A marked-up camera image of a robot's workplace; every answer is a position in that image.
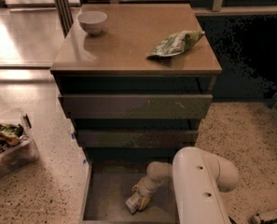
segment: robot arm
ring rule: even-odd
[[[233,190],[238,181],[232,162],[195,147],[179,150],[173,184],[180,223],[231,223],[219,191]]]
[[[173,165],[151,162],[147,175],[133,187],[134,194],[126,201],[128,210],[134,214],[145,209],[168,178],[173,179],[181,224],[231,223],[219,191],[235,189],[238,170],[232,162],[196,147],[179,150]]]

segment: open drawer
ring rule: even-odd
[[[100,161],[90,163],[80,223],[83,224],[175,224],[179,223],[172,181],[152,197],[146,210],[132,215],[125,202],[132,186],[146,174],[153,159]]]
[[[60,96],[70,119],[204,119],[211,94],[70,94]]]

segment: white bowl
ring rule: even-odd
[[[102,11],[87,11],[78,17],[81,28],[89,35],[98,35],[104,28],[107,15]]]

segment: terrazzo floor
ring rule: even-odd
[[[20,106],[33,124],[38,161],[0,178],[0,223],[78,223],[88,165],[48,70],[1,70],[0,112]],[[238,224],[277,208],[277,107],[214,102],[197,147],[233,161],[240,183],[222,197]]]

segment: plastic bin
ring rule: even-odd
[[[0,123],[22,125],[28,137],[18,145],[0,153],[0,177],[7,175],[23,165],[38,159],[38,152],[31,133],[31,123],[20,107],[0,114]]]

